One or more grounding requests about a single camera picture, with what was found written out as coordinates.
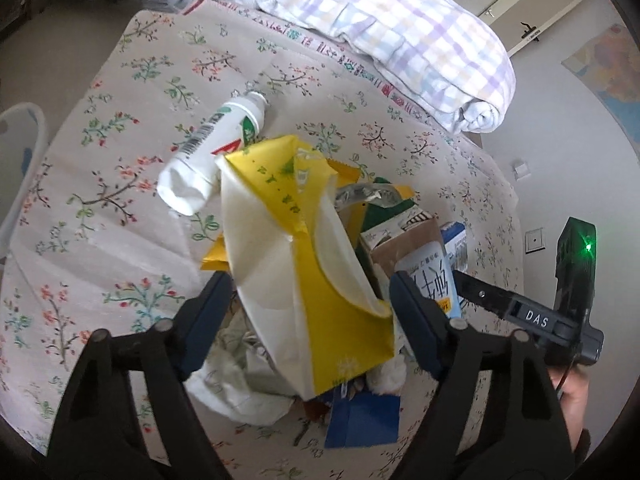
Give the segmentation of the person's right hand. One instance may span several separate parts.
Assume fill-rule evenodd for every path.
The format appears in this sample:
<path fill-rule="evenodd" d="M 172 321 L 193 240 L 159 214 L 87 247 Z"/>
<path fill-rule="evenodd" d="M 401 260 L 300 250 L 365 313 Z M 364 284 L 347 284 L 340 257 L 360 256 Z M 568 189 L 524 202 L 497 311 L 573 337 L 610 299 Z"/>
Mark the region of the person's right hand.
<path fill-rule="evenodd" d="M 570 446 L 575 451 L 578 447 L 582 430 L 584 430 L 589 396 L 588 374 L 580 366 L 574 366 L 568 372 L 561 370 L 559 367 L 549 367 L 548 373 L 554 388 L 559 387 L 563 376 L 565 376 L 561 387 L 560 405 L 567 433 L 570 437 Z"/>

